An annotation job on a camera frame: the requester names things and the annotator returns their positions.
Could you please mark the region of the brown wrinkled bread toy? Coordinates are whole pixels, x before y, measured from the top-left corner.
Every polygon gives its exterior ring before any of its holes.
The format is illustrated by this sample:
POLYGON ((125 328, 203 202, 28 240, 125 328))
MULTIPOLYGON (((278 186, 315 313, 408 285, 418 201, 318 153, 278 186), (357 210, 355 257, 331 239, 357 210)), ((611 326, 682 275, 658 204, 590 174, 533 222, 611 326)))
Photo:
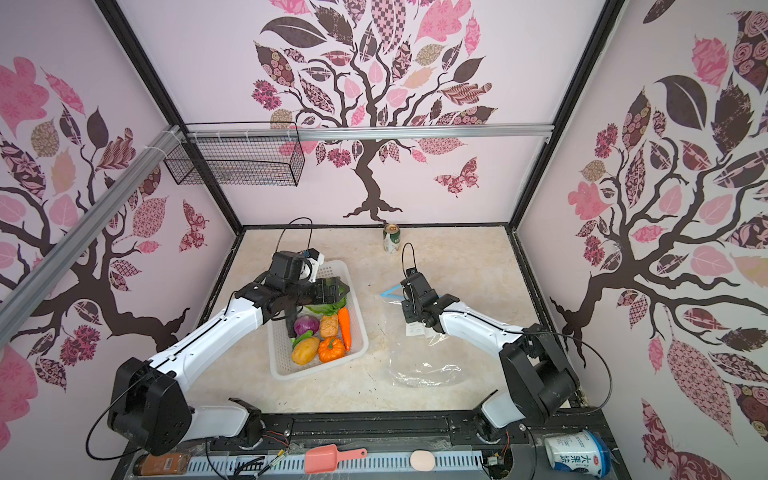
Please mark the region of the brown wrinkled bread toy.
POLYGON ((339 334, 339 320, 336 314, 323 316, 320 320, 318 334, 321 338, 337 338, 339 334))

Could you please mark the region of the clear zip top bag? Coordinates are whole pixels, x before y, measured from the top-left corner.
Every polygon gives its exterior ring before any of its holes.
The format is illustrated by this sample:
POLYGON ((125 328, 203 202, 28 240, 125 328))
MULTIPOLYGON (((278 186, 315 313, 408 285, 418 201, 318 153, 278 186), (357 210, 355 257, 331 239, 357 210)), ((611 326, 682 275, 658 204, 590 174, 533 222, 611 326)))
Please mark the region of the clear zip top bag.
POLYGON ((407 321, 406 298, 401 285, 380 294, 383 333, 386 335, 386 377, 396 386, 436 388, 458 385, 468 379, 459 362, 462 351, 447 335, 418 321, 407 321))

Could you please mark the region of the orange pumpkin toy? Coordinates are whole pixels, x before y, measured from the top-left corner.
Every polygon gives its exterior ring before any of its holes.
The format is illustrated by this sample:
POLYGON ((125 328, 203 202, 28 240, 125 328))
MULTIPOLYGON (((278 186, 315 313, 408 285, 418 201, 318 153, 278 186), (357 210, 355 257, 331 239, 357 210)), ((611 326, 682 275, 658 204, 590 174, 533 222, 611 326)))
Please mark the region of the orange pumpkin toy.
POLYGON ((322 363, 329 363, 344 358, 346 347, 338 337, 326 338, 318 346, 317 356, 322 363))

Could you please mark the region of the yellow potato toy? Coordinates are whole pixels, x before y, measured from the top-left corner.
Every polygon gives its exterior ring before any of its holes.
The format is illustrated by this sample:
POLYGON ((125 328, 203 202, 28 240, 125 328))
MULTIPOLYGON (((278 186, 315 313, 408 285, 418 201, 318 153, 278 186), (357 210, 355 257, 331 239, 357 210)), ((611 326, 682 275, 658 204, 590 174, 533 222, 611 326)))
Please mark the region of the yellow potato toy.
POLYGON ((320 339, 317 337, 308 337, 301 340, 293 348, 291 360, 299 366, 309 364, 316 357, 319 344, 320 339))

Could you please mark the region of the white plastic perforated basket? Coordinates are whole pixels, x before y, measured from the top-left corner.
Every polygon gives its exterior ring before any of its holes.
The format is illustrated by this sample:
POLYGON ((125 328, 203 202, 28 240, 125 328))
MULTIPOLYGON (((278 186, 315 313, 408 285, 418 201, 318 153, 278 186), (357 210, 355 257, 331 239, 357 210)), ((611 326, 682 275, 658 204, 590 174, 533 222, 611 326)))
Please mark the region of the white plastic perforated basket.
POLYGON ((369 339, 354 289, 336 303, 303 308, 292 327, 268 324, 271 375, 295 380, 340 367, 367 353, 369 339))

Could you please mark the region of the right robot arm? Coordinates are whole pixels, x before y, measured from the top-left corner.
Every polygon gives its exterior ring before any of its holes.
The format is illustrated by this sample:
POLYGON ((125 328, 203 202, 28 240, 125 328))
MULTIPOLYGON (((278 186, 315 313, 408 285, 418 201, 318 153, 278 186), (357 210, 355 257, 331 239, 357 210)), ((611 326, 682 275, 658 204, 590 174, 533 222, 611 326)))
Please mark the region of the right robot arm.
POLYGON ((454 295, 440 295, 414 267, 405 270, 401 286, 408 323, 464 340, 500 361, 506 388, 490 394, 476 409, 483 427, 496 431, 523 420, 543 424, 579 388, 555 335, 541 325, 506 324, 454 295))

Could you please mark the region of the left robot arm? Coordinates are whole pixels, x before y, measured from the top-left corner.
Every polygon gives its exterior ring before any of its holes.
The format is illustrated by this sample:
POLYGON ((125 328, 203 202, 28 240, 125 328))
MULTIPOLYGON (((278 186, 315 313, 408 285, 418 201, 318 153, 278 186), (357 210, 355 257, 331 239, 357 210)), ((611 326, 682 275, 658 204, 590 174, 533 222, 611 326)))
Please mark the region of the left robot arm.
POLYGON ((148 360, 130 358, 118 368, 106 412, 108 427, 154 456, 183 442, 216 437, 246 449, 256 447, 264 431, 258 408, 236 398, 221 406, 193 406, 186 392, 220 356, 266 322, 300 306, 337 303, 349 291, 338 277, 283 288, 247 284, 183 340, 148 360))

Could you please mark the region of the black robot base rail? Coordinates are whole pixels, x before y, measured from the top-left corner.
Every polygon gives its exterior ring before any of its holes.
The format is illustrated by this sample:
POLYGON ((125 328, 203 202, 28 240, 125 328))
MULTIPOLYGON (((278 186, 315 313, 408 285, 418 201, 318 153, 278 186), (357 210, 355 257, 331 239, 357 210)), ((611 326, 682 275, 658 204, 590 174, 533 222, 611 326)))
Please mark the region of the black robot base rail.
MULTIPOLYGON (((514 422, 496 433, 482 429, 476 412, 471 410, 261 412, 261 420, 263 437, 254 448, 243 448, 222 437, 178 444, 168 453, 189 454, 187 472, 163 478, 307 478, 305 453, 335 444, 340 451, 368 451, 365 459, 342 461, 335 472, 328 474, 336 479, 565 479, 567 473, 550 467, 543 439, 582 430, 597 435, 610 450, 612 470, 608 478, 630 476, 603 415, 583 408, 565 410, 546 424, 514 422), (418 472, 410 466, 410 455, 416 450, 435 455, 433 471, 418 472)), ((129 441, 114 478, 144 478, 132 471, 136 460, 145 454, 152 455, 129 441)))

